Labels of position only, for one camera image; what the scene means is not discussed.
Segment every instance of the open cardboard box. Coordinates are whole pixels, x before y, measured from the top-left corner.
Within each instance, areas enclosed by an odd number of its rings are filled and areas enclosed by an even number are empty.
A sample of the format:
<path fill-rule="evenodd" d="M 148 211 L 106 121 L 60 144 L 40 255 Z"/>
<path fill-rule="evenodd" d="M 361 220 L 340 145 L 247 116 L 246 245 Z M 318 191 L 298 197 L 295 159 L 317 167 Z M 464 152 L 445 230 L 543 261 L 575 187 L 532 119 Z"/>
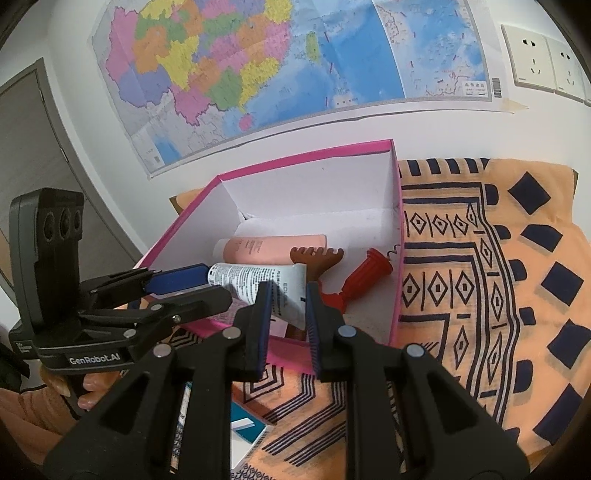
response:
<path fill-rule="evenodd" d="M 343 260 L 322 278 L 325 293 L 339 292 L 369 248 L 390 255 L 394 272 L 351 302 L 346 322 L 380 343 L 392 344 L 400 313 L 402 193 L 391 140 L 329 148 L 217 176 L 151 248 L 138 266 L 170 270 L 212 264 L 218 240 L 233 236 L 325 234 Z M 312 373 L 305 342 L 281 338 L 273 322 L 267 361 Z M 203 319 L 185 325 L 202 336 L 227 324 Z"/>

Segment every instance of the electrical outlet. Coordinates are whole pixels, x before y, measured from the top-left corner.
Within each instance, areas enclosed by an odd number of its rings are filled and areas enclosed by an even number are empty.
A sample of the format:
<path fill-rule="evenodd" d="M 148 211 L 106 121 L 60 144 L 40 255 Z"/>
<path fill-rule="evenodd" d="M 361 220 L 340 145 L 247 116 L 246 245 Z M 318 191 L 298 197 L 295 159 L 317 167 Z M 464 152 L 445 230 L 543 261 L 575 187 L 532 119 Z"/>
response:
<path fill-rule="evenodd" d="M 579 61 L 566 43 L 546 38 L 556 77 L 556 93 L 584 101 L 585 89 Z"/>
<path fill-rule="evenodd" d="M 501 27 L 509 49 L 515 84 L 555 91 L 556 80 L 544 36 L 510 25 Z"/>
<path fill-rule="evenodd" d="M 591 106 L 591 81 L 582 68 L 581 76 L 583 77 L 583 87 L 585 88 L 585 103 Z"/>

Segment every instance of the barcode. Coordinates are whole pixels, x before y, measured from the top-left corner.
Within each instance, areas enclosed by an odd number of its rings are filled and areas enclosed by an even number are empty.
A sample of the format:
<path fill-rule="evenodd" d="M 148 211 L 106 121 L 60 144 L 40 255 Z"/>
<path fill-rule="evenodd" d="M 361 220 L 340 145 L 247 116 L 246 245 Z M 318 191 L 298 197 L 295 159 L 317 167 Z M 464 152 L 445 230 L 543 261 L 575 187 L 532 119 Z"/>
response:
<path fill-rule="evenodd" d="M 495 94 L 495 98 L 503 98 L 503 94 L 501 93 L 501 79 L 493 77 L 492 91 Z"/>

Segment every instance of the map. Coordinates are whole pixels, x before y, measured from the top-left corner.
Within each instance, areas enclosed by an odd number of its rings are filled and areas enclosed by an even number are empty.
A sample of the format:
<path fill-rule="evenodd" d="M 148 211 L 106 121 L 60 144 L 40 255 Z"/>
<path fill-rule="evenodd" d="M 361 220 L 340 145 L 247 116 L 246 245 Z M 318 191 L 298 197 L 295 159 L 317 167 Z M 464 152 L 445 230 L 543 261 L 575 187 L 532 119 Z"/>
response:
<path fill-rule="evenodd" d="M 467 0 L 112 0 L 92 46 L 149 174 L 299 119 L 501 96 Z"/>

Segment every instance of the finger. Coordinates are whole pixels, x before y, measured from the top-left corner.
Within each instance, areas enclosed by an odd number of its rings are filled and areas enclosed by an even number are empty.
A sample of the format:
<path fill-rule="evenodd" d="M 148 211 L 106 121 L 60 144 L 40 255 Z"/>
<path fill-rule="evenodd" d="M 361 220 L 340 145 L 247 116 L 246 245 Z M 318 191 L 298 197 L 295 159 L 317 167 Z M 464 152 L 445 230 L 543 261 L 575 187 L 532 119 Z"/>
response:
<path fill-rule="evenodd" d="M 86 374 L 82 386 L 89 392 L 108 390 L 119 379 L 119 372 L 103 372 L 98 374 Z"/>
<path fill-rule="evenodd" d="M 105 396 L 107 390 L 102 390 L 98 392 L 90 392 L 85 395 L 82 395 L 78 399 L 78 406 L 84 410 L 90 410 L 93 408 L 101 398 Z"/>
<path fill-rule="evenodd" d="M 68 380 L 66 380 L 64 377 L 52 374 L 43 364 L 41 364 L 41 366 L 39 367 L 39 376 L 41 377 L 41 380 L 43 380 L 43 383 L 45 383 L 45 385 L 53 388 L 63 397 L 70 396 L 70 387 L 68 386 Z"/>

